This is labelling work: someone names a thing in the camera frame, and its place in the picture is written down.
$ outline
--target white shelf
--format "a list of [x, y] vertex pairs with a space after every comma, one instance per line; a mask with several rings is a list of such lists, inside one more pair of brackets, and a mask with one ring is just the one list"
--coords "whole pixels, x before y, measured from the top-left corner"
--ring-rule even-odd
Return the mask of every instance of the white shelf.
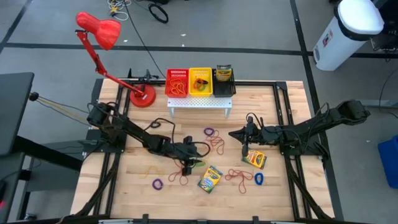
[[232, 109], [232, 98], [216, 98], [213, 95], [211, 97], [192, 97], [188, 95], [186, 98], [168, 98], [167, 107], [172, 116], [174, 115], [174, 108], [225, 109], [225, 117], [227, 118]]

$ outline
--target blue bin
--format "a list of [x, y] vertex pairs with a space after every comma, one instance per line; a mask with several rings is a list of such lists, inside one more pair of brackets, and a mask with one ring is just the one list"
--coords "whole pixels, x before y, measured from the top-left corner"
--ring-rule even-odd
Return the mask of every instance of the blue bin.
[[398, 136], [380, 143], [379, 152], [388, 185], [398, 189]]

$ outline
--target red desk lamp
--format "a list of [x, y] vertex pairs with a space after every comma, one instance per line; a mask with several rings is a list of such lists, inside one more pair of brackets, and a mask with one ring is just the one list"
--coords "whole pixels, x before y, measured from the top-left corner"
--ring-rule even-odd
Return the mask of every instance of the red desk lamp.
[[93, 46], [90, 44], [90, 41], [87, 38], [87, 34], [89, 32], [94, 34], [99, 46], [101, 46], [104, 50], [110, 50], [119, 37], [121, 30], [120, 22], [110, 19], [100, 21], [87, 12], [79, 12], [76, 16], [76, 22], [81, 28], [84, 29], [76, 30], [76, 35], [79, 37], [88, 54], [93, 59], [96, 65], [95, 71], [100, 75], [103, 75], [106, 78], [111, 79], [112, 81], [131, 90], [130, 101], [137, 107], [143, 108], [153, 104], [156, 99], [155, 89], [146, 84], [140, 84], [137, 87], [131, 86], [128, 83], [108, 74], [104, 68], [104, 65], [100, 61], [100, 57], [97, 53], [95, 53]]

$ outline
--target white trash can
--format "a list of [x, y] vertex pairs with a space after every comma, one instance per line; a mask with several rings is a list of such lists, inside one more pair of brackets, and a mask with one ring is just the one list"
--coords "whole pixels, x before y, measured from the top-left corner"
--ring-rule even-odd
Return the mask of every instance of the white trash can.
[[371, 0], [342, 0], [313, 49], [317, 68], [334, 71], [383, 27], [380, 12]]

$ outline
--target concrete floor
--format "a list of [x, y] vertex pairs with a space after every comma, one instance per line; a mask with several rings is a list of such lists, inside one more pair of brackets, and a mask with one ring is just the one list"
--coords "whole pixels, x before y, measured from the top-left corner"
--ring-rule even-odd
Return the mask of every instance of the concrete floor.
[[[327, 0], [295, 2], [303, 38], [311, 51], [333, 15], [333, 6]], [[25, 3], [26, 0], [0, 1], [0, 39]], [[148, 46], [289, 50], [295, 55], [249, 54], [245, 50], [242, 53], [154, 51], [152, 55], [161, 70], [231, 63], [236, 79], [301, 80], [312, 108], [289, 0], [172, 0], [164, 9], [169, 14], [168, 24], [155, 21], [135, 4], [129, 6]], [[78, 28], [75, 15], [80, 11], [99, 19], [108, 18], [106, 1], [33, 0], [0, 54], [0, 73], [34, 72], [33, 91], [85, 108], [94, 80], [100, 78], [91, 59], [85, 50], [51, 49], [53, 45], [49, 45], [80, 45], [74, 33]], [[10, 43], [43, 45], [29, 49]], [[142, 46], [129, 21], [122, 22], [117, 45]], [[358, 52], [373, 50], [367, 43]], [[129, 68], [134, 75], [143, 75], [147, 68], [160, 75], [145, 51], [99, 50], [98, 53], [107, 70], [117, 77], [125, 77]], [[350, 58], [336, 71], [323, 72], [312, 61], [310, 58], [319, 103], [329, 102], [331, 106], [349, 99], [378, 99], [385, 78], [398, 67], [394, 59], [386, 63], [384, 59]], [[398, 89], [393, 88], [397, 81], [397, 78], [390, 80], [384, 98], [397, 100]], [[362, 125], [338, 126], [327, 131], [338, 193], [346, 221], [394, 223], [398, 191], [390, 189], [386, 182], [377, 144], [397, 134], [398, 121], [378, 110], [371, 113]], [[41, 130], [32, 129], [34, 126], [40, 126]], [[19, 134], [38, 143], [70, 141], [84, 138], [86, 127], [36, 103], [28, 103]], [[67, 215], [73, 193], [73, 189], [34, 193], [28, 212], [38, 214], [39, 218]]]

